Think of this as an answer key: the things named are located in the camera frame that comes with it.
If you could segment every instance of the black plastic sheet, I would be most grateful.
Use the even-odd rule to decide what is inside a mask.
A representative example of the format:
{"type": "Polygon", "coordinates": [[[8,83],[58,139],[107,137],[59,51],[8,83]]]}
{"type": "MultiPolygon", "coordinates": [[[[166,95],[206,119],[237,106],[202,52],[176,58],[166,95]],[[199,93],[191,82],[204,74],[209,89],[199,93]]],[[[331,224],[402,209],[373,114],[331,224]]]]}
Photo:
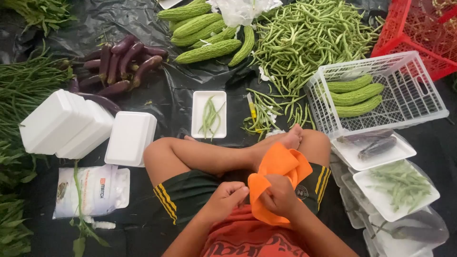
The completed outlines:
{"type": "MultiPolygon", "coordinates": [[[[388,7],[388,2],[383,0],[350,0],[348,2],[365,9],[366,17],[369,11],[387,11],[388,7]]],[[[173,59],[185,48],[178,48],[170,43],[168,22],[157,19],[156,13],[160,7],[150,0],[80,0],[73,1],[73,4],[72,13],[79,18],[79,21],[71,23],[69,27],[62,28],[58,32],[52,32],[46,39],[46,46],[50,47],[54,54],[64,57],[82,57],[97,48],[96,45],[100,43],[97,38],[102,34],[106,34],[107,39],[114,42],[122,39],[126,34],[133,34],[145,44],[162,47],[169,51],[170,61],[163,64],[162,70],[148,74],[139,88],[132,90],[118,101],[123,110],[149,112],[158,119],[155,139],[168,136],[180,137],[190,133],[194,91],[225,90],[227,92],[228,133],[226,138],[214,140],[213,143],[227,147],[246,147],[257,142],[257,136],[248,135],[239,128],[242,126],[242,120],[250,115],[245,99],[245,89],[250,87],[262,92],[268,90],[265,83],[260,85],[257,83],[258,71],[255,67],[248,67],[247,64],[250,60],[244,60],[234,68],[228,68],[227,65],[219,63],[228,63],[231,55],[217,58],[218,62],[212,59],[189,65],[174,63],[173,59]]],[[[37,34],[31,30],[21,34],[23,25],[13,25],[10,20],[6,22],[4,17],[1,19],[4,21],[0,24],[2,62],[18,60],[30,51],[29,48],[41,44],[40,33],[37,34]]],[[[81,66],[82,64],[76,64],[75,72],[82,76],[87,75],[84,74],[81,66]]],[[[284,119],[278,119],[277,124],[282,129],[286,129],[284,119]]],[[[427,134],[427,130],[421,131],[421,129],[448,130],[446,127],[448,124],[443,121],[428,124],[427,127],[421,125],[421,127],[416,126],[399,131],[419,154],[421,147],[428,146],[421,143],[424,141],[418,141],[408,135],[417,135],[426,139],[430,144],[439,145],[442,138],[427,134]]],[[[107,142],[92,151],[80,161],[79,166],[103,165],[106,145],[107,142]]],[[[435,178],[428,175],[437,184],[438,190],[442,187],[449,195],[455,195],[455,190],[450,189],[452,185],[455,186],[455,182],[450,181],[452,181],[452,177],[454,179],[456,177],[457,158],[455,153],[457,151],[454,151],[450,157],[448,152],[452,149],[455,150],[455,147],[443,150],[436,146],[436,148],[429,147],[424,151],[432,156],[431,160],[440,161],[442,164],[440,168],[446,170],[447,173],[436,174],[435,178]]],[[[413,161],[421,166],[425,159],[413,161]]],[[[39,176],[26,185],[25,197],[28,200],[26,215],[31,218],[27,221],[27,225],[35,232],[32,237],[32,252],[28,256],[72,256],[72,243],[78,237],[79,231],[75,227],[70,227],[69,219],[51,219],[55,206],[58,168],[62,166],[73,166],[73,163],[59,163],[54,158],[51,169],[40,167],[39,176]]],[[[180,228],[170,225],[169,216],[155,197],[145,169],[130,168],[130,171],[129,206],[116,210],[110,215],[96,218],[96,220],[117,223],[114,230],[97,230],[97,234],[108,241],[111,247],[102,247],[95,240],[89,239],[86,243],[85,256],[160,256],[179,233],[180,228]]],[[[362,238],[362,230],[354,230],[351,227],[344,213],[338,190],[334,181],[330,180],[322,201],[319,218],[360,256],[368,256],[362,238]]],[[[449,201],[446,197],[446,202],[438,200],[433,205],[446,223],[452,220],[449,214],[443,214],[446,212],[443,206],[450,203],[449,201]]],[[[455,222],[452,225],[448,223],[451,233],[449,241],[455,239],[452,237],[452,233],[456,229],[455,222]]],[[[439,256],[446,256],[452,252],[452,247],[449,245],[448,242],[445,247],[437,249],[440,251],[439,253],[442,253],[439,256]]]]}

